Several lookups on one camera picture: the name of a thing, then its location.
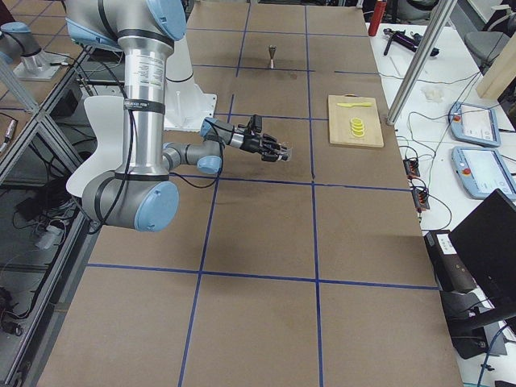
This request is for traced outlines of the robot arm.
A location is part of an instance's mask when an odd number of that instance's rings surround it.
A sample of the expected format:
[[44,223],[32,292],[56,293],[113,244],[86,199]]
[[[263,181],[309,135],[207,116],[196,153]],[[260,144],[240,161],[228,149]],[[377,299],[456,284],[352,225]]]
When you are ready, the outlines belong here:
[[74,43],[124,55],[121,94],[85,101],[97,147],[67,183],[94,222],[163,230],[179,204],[171,172],[193,165],[219,175],[226,147],[268,162],[290,158],[260,116],[244,127],[213,116],[216,97],[194,81],[182,2],[68,1],[65,12]]

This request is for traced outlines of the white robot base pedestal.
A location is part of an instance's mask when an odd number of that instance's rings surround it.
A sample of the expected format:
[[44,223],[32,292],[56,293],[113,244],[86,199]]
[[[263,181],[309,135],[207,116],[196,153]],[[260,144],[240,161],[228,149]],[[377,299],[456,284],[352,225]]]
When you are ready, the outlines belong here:
[[204,93],[195,81],[186,36],[174,44],[165,80],[164,129],[199,132],[204,118],[214,116],[217,95]]

